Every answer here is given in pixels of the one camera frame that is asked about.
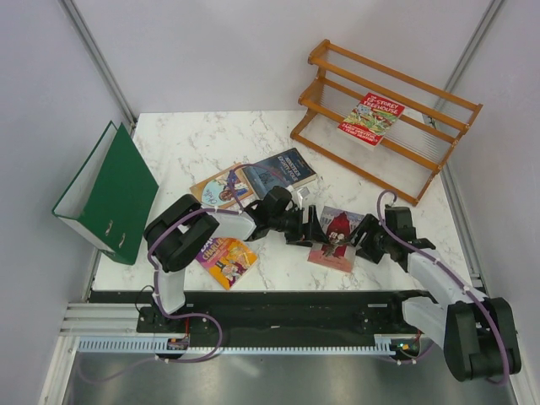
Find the pink red Shakespeare Story book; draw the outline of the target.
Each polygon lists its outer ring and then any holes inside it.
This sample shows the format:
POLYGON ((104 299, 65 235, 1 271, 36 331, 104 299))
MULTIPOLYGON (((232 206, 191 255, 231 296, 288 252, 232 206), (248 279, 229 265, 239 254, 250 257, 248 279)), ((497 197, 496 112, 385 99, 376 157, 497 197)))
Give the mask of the pink red Shakespeare Story book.
POLYGON ((310 249, 307 262, 351 273, 354 267, 355 248, 347 242, 347 238, 363 218, 364 215, 360 213, 325 206, 320 223, 330 244, 315 243, 310 249))

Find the purple orange Roald Dahl book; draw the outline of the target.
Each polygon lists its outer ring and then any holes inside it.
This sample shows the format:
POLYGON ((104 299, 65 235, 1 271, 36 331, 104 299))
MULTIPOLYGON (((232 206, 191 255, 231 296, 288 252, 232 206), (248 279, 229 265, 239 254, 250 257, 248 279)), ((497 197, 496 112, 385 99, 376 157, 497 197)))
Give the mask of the purple orange Roald Dahl book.
POLYGON ((231 290, 256 263, 257 255, 242 241, 210 239, 196 256, 199 264, 226 290, 231 290))

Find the red Treehouse book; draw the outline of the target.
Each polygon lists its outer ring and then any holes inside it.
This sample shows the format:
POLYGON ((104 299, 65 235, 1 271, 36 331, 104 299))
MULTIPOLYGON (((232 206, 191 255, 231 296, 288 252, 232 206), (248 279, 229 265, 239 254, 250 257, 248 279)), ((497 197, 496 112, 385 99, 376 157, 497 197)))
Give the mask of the red Treehouse book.
POLYGON ((339 123, 337 130, 360 145, 374 149, 404 111, 404 105, 369 92, 339 123))

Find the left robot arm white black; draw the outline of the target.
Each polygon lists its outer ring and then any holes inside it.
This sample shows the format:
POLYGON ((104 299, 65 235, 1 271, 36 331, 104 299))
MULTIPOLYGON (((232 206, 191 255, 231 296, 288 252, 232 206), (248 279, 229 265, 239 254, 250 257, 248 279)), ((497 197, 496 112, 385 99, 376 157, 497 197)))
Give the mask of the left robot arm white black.
POLYGON ((232 238, 253 242, 269 231, 284 234, 286 243, 311 247, 327 244, 316 207, 307 210, 294 202, 287 188, 275 186, 263 199, 241 210, 205 208, 192 194, 180 197, 143 232, 148 261, 154 267, 155 320, 167 332, 178 331, 185 322, 185 268, 211 239, 232 238))

